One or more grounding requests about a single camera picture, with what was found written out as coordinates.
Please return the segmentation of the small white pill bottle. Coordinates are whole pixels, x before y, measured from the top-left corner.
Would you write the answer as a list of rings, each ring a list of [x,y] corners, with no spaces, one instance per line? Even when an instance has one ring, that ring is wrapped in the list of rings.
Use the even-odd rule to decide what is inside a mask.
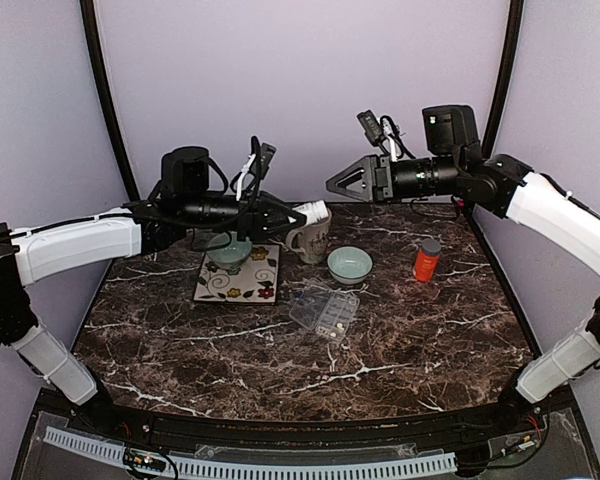
[[[293,208],[294,212],[305,217],[305,226],[319,223],[329,218],[330,211],[324,200],[307,202]]]

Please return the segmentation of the clear plastic pill organizer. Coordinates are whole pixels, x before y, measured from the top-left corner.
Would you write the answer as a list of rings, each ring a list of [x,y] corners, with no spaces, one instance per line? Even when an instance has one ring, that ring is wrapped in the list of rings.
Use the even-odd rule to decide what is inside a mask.
[[[289,317],[317,336],[332,343],[340,343],[355,320],[358,307],[359,299],[354,294],[313,282],[308,283],[296,296]],[[343,331],[337,329],[336,325],[339,323],[344,326]],[[327,328],[328,333],[318,333],[320,326]],[[337,333],[336,337],[330,336],[332,331]]]

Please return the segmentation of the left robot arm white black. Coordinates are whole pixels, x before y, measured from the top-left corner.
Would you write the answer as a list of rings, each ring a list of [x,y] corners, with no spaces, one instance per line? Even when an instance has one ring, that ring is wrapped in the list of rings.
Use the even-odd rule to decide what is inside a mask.
[[[0,223],[0,345],[12,347],[43,379],[72,404],[100,436],[121,427],[120,412],[106,391],[38,319],[28,286],[55,274],[101,261],[146,255],[167,249],[190,230],[226,232],[240,240],[260,241],[305,225],[309,218],[261,189],[272,147],[257,138],[240,170],[247,186],[220,178],[209,188],[217,164],[208,149],[177,148],[161,160],[161,179],[144,200],[90,217],[10,229]]]

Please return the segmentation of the orange bottle grey cap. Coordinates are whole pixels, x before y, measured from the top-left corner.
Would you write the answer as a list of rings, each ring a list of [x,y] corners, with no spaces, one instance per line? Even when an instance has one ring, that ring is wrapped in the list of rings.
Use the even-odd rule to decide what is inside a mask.
[[[441,244],[432,238],[422,241],[413,268],[414,278],[419,282],[429,282],[435,273],[441,253]]]

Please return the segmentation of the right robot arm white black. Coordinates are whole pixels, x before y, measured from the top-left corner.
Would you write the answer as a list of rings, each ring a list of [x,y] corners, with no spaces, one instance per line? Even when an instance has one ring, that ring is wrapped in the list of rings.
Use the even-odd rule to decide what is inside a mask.
[[[600,277],[599,214],[520,160],[505,154],[484,158],[470,106],[434,106],[422,114],[430,157],[405,153],[394,160],[384,149],[331,177],[327,190],[368,203],[453,196],[539,233]],[[501,434],[514,432],[527,420],[529,406],[598,362],[600,297],[589,319],[514,375],[491,410],[491,426]]]

